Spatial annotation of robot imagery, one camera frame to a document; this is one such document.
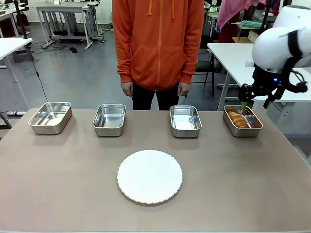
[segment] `metal tray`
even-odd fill
[[[126,106],[123,104],[102,104],[93,121],[97,136],[121,136],[124,128]]]
[[[202,123],[193,106],[172,106],[170,108],[172,133],[174,137],[198,137]]]
[[[28,121],[28,125],[37,134],[59,134],[71,116],[71,103],[47,102]]]
[[[228,112],[230,111],[241,114],[244,117],[248,128],[241,129],[236,127],[228,115]],[[263,124],[249,107],[246,107],[243,111],[240,105],[225,106],[223,117],[230,132],[235,137],[257,137],[260,130],[263,128]]]

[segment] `croissant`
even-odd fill
[[[230,111],[228,112],[228,115],[236,127],[241,129],[247,128],[245,119],[240,114]]]

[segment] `black chair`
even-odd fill
[[[207,44],[208,43],[213,43],[212,38],[210,38],[208,35],[202,35],[201,36],[201,45],[200,45],[200,49],[208,49]],[[212,96],[214,96],[214,72],[216,71],[214,64],[213,64],[213,54],[210,57],[210,61],[202,61],[199,60],[196,67],[195,67],[195,74],[194,75],[198,75],[198,74],[202,74],[202,73],[206,73],[206,77],[204,82],[193,82],[193,83],[212,83]],[[208,75],[209,73],[212,72],[212,81],[207,81]]]

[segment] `hoodie pocket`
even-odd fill
[[[140,46],[131,58],[131,74],[138,84],[146,87],[156,86],[158,48]]]
[[[166,82],[162,83],[162,86],[171,86],[180,80],[186,60],[181,47],[162,47],[160,75],[161,81]]]

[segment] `green object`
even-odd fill
[[[254,29],[260,29],[262,25],[262,23],[247,20],[244,20],[240,23],[232,23],[232,24],[241,25],[244,28],[254,28]]]
[[[246,106],[247,106],[247,103],[242,103],[241,104],[241,108],[242,108],[243,111],[245,110]]]

